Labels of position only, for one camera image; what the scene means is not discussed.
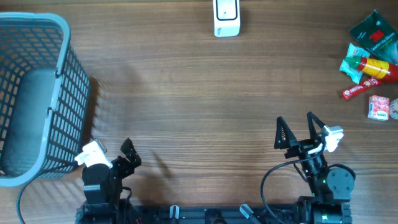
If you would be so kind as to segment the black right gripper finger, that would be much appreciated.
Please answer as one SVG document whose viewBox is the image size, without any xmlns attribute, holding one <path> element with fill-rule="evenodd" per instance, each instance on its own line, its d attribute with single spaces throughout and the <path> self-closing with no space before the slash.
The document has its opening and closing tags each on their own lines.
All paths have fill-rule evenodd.
<svg viewBox="0 0 398 224">
<path fill-rule="evenodd" d="M 285 122 L 282 116 L 277 118 L 277 128 L 274 141 L 274 149 L 288 149 L 298 146 L 297 138 Z"/>
<path fill-rule="evenodd" d="M 316 124 L 319 126 L 321 129 L 325 126 L 325 123 L 321 120 L 318 119 L 317 116 L 315 116 L 311 111 L 307 113 L 307 121 L 308 121 L 308 129 L 310 133 L 310 138 L 315 139 L 317 136 L 317 131 L 314 126 Z"/>
</svg>

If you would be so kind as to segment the red Nescafe sachet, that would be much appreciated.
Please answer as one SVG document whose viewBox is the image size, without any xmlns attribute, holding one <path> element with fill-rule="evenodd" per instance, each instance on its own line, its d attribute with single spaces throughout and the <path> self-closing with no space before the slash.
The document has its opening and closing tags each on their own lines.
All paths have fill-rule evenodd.
<svg viewBox="0 0 398 224">
<path fill-rule="evenodd" d="M 368 89 L 370 89 L 372 87 L 378 86 L 380 84 L 382 84 L 382 81 L 380 81 L 376 78 L 369 78 L 358 85 L 352 86 L 351 88 L 349 88 L 347 90 L 343 90 L 342 97 L 344 100 L 349 100 L 352 97 L 354 97 L 364 91 L 367 91 Z"/>
</svg>

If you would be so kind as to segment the mint green wipes pack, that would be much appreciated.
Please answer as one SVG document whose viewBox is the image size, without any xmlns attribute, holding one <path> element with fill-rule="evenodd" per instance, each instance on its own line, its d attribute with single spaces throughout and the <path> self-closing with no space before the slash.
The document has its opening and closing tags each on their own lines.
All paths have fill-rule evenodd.
<svg viewBox="0 0 398 224">
<path fill-rule="evenodd" d="M 357 47 L 352 43 L 350 43 L 346 57 L 354 57 L 354 56 L 369 58 L 370 53 L 362 49 L 361 47 Z M 351 68 L 349 63 L 346 62 L 345 60 L 342 61 L 339 71 L 347 74 L 355 84 L 359 84 L 359 81 L 363 74 L 361 71 L 355 68 Z"/>
</svg>

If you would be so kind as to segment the orange Kleenex tissue pack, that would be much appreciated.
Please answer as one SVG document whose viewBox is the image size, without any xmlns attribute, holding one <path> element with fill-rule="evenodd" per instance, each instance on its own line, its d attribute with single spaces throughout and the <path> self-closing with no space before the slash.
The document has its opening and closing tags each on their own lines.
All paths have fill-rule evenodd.
<svg viewBox="0 0 398 224">
<path fill-rule="evenodd" d="M 373 95 L 369 97 L 368 118 L 387 121 L 389 119 L 389 98 Z"/>
</svg>

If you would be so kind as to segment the green lid Knorr jar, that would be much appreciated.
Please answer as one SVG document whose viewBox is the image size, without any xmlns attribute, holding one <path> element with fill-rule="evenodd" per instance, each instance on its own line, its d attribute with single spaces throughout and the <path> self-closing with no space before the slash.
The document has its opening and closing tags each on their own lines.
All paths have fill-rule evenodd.
<svg viewBox="0 0 398 224">
<path fill-rule="evenodd" d="M 394 99 L 390 102 L 389 116 L 393 119 L 398 119 L 398 99 Z"/>
</svg>

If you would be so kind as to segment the red sauce bottle green cap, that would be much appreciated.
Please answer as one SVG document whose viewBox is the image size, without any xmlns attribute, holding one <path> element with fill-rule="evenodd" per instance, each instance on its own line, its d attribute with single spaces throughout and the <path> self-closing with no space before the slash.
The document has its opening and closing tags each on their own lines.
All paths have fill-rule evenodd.
<svg viewBox="0 0 398 224">
<path fill-rule="evenodd" d="M 397 82 L 397 65 L 373 58 L 345 57 L 348 65 L 383 82 Z"/>
</svg>

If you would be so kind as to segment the green 3M gloves package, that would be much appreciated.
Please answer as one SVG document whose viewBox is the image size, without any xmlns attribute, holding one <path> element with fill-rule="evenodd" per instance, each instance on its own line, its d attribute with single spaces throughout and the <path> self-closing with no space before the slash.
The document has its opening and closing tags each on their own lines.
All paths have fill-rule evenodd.
<svg viewBox="0 0 398 224">
<path fill-rule="evenodd" d="M 376 10 L 349 32 L 375 57 L 397 65 L 397 32 Z"/>
</svg>

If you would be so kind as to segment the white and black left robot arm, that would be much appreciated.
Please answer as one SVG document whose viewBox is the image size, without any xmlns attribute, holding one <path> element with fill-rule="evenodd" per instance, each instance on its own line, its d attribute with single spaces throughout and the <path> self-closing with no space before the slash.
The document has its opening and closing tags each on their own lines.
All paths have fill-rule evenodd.
<svg viewBox="0 0 398 224">
<path fill-rule="evenodd" d="M 83 205 L 76 210 L 75 222 L 84 223 L 142 223 L 141 215 L 130 203 L 132 190 L 123 186 L 123 179 L 132 175 L 142 160 L 132 141 L 121 145 L 124 156 L 109 161 L 106 148 L 94 140 L 83 146 L 75 160 L 85 165 L 82 171 Z"/>
</svg>

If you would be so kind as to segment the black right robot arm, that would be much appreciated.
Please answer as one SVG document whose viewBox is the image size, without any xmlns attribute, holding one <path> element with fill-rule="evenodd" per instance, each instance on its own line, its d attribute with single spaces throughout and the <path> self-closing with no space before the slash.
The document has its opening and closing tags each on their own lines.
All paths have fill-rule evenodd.
<svg viewBox="0 0 398 224">
<path fill-rule="evenodd" d="M 310 187 L 311 196 L 301 196 L 289 210 L 280 210 L 284 223 L 353 222 L 349 202 L 356 174 L 343 164 L 327 164 L 324 152 L 334 152 L 343 138 L 343 128 L 327 126 L 312 112 L 307 113 L 310 137 L 297 140 L 283 117 L 277 118 L 275 149 L 285 149 L 285 157 L 297 158 L 300 175 Z"/>
</svg>

